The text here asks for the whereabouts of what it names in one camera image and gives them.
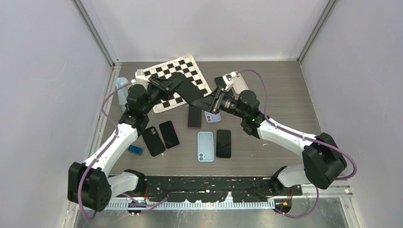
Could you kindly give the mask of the blue toy brick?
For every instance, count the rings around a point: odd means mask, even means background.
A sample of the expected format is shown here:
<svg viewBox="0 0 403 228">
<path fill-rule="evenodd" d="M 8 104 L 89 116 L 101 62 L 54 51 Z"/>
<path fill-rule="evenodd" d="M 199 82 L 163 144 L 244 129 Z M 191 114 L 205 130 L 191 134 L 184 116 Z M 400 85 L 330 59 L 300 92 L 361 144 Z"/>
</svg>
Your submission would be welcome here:
<svg viewBox="0 0 403 228">
<path fill-rule="evenodd" d="M 143 149 L 134 145 L 130 145 L 127 150 L 136 155 L 142 155 Z"/>
</svg>

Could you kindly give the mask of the beige phone case with ring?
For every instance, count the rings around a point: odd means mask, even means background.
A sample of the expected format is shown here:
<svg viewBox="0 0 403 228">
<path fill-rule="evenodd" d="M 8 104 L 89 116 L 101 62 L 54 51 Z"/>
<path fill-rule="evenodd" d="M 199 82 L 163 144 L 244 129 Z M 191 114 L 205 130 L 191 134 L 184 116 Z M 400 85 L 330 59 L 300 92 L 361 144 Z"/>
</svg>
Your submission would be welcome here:
<svg viewBox="0 0 403 228">
<path fill-rule="evenodd" d="M 244 90 L 249 90 L 246 82 L 244 81 L 242 75 L 238 72 L 232 72 L 232 89 L 234 90 L 235 94 L 239 95 Z"/>
</svg>

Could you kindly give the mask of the dark phone from lilac case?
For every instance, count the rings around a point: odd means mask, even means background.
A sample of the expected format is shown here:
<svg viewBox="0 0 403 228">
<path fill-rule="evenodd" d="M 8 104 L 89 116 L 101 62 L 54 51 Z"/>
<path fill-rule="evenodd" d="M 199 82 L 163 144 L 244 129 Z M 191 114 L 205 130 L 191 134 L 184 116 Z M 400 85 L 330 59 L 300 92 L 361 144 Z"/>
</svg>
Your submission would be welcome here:
<svg viewBox="0 0 403 228">
<path fill-rule="evenodd" d="M 188 128 L 199 129 L 202 124 L 202 110 L 195 106 L 189 106 L 188 109 Z"/>
</svg>

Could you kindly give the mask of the black phone from blue case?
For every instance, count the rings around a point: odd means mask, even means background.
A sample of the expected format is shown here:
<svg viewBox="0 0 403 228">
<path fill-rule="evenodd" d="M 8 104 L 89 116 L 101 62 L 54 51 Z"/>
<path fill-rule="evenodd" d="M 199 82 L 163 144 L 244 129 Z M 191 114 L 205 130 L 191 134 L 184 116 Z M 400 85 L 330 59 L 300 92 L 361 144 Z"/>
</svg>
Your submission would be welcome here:
<svg viewBox="0 0 403 228">
<path fill-rule="evenodd" d="M 216 157 L 231 158 L 231 131 L 217 130 L 216 133 Z"/>
</svg>

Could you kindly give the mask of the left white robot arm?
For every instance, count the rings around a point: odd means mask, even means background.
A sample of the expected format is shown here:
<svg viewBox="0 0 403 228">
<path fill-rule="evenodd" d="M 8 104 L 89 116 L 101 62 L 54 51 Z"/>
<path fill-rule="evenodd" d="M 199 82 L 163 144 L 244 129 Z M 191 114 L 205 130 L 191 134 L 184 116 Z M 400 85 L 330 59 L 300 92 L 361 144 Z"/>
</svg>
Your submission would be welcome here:
<svg viewBox="0 0 403 228">
<path fill-rule="evenodd" d="M 74 162 L 68 170 L 67 198 L 77 203 L 81 210 L 103 211 L 111 198 L 130 192 L 139 197 L 145 193 L 144 174 L 125 170 L 110 177 L 110 171 L 123 152 L 135 142 L 145 130 L 148 113 L 159 100 L 167 99 L 179 91 L 184 84 L 182 74 L 168 79 L 154 76 L 146 84 L 128 83 L 125 112 L 118 122 L 109 119 L 115 130 L 105 143 L 84 162 Z"/>
</svg>

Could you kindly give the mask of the light blue cased phone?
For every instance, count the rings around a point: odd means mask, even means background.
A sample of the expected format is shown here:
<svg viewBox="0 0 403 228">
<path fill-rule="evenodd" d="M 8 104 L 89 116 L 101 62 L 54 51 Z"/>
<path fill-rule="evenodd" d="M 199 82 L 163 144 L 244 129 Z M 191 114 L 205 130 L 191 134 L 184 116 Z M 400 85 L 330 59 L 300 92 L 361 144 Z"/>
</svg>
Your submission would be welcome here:
<svg viewBox="0 0 403 228">
<path fill-rule="evenodd" d="M 214 136 L 212 132 L 198 132 L 197 159 L 199 162 L 214 161 Z"/>
</svg>

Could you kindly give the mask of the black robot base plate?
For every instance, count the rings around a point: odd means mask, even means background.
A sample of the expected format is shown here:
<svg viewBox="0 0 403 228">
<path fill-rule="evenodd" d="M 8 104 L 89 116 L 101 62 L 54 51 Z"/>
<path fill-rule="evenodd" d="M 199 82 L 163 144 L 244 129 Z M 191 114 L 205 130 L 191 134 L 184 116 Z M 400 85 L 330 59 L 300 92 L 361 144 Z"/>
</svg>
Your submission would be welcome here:
<svg viewBox="0 0 403 228">
<path fill-rule="evenodd" d="M 146 176 L 140 190 L 128 191 L 131 197 L 146 197 L 152 202 L 264 202 L 272 197 L 301 196 L 301 186 L 276 187 L 269 177 L 260 176 Z"/>
</svg>

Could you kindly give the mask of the purple edged phone from case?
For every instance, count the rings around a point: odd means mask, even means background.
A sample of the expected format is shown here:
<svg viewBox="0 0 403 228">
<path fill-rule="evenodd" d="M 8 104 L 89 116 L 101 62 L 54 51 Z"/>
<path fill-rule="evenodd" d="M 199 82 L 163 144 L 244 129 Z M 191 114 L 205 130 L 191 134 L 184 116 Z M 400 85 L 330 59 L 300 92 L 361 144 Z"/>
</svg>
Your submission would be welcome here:
<svg viewBox="0 0 403 228">
<path fill-rule="evenodd" d="M 180 141 L 172 121 L 160 123 L 159 129 L 161 131 L 161 135 L 167 149 L 172 149 L 180 145 Z"/>
</svg>

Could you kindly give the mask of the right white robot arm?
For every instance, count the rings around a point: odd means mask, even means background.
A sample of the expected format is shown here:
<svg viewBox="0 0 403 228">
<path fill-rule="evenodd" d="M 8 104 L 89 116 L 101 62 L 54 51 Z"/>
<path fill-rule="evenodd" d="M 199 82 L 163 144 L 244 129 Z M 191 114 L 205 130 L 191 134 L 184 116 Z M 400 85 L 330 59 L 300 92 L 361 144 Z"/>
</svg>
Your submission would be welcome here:
<svg viewBox="0 0 403 228">
<path fill-rule="evenodd" d="M 276 122 L 259 110 L 260 102 L 250 90 L 242 91 L 235 99 L 217 87 L 190 104 L 213 114 L 224 111 L 237 116 L 242 119 L 246 134 L 276 143 L 302 158 L 301 165 L 283 166 L 271 176 L 271 188 L 278 195 L 300 184 L 313 184 L 325 190 L 335 180 L 343 179 L 341 174 L 347 162 L 329 134 L 306 134 Z"/>
</svg>

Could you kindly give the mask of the lilac cased phone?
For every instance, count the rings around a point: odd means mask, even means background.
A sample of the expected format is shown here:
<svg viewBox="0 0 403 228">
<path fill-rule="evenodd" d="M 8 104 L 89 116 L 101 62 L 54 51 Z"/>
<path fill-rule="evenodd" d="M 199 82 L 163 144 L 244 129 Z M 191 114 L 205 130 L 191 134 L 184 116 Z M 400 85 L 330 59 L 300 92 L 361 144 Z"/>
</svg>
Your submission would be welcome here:
<svg viewBox="0 0 403 228">
<path fill-rule="evenodd" d="M 221 115 L 220 114 L 212 114 L 207 111 L 204 112 L 205 114 L 205 119 L 207 123 L 216 123 L 221 121 Z"/>
</svg>

